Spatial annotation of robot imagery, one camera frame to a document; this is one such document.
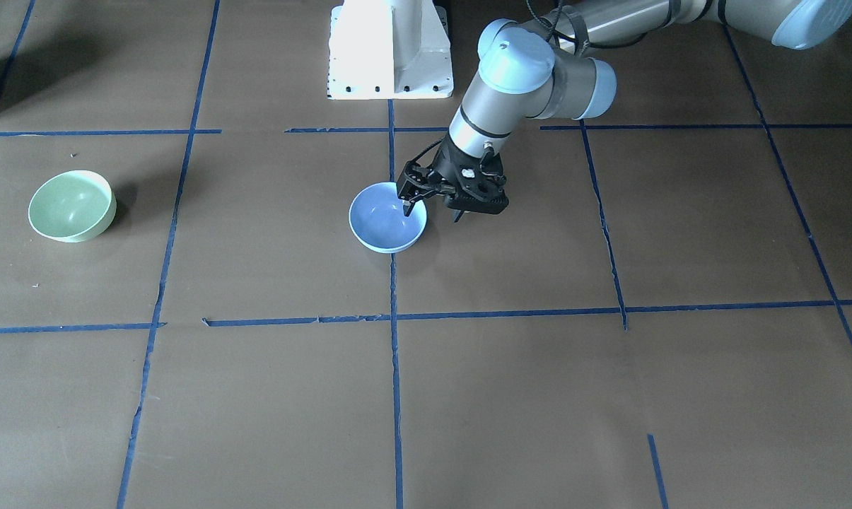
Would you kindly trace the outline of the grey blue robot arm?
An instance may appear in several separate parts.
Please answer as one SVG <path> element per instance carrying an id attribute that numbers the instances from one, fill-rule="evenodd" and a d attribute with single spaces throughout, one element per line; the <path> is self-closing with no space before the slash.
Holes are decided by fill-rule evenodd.
<path id="1" fill-rule="evenodd" d="M 773 45 L 808 49 L 852 16 L 852 1 L 559 1 L 544 16 L 485 26 L 479 64 L 428 165 L 410 159 L 397 178 L 404 216 L 440 196 L 455 217 L 508 206 L 501 151 L 523 119 L 592 119 L 617 94 L 601 49 L 635 45 L 665 27 L 720 23 Z"/>

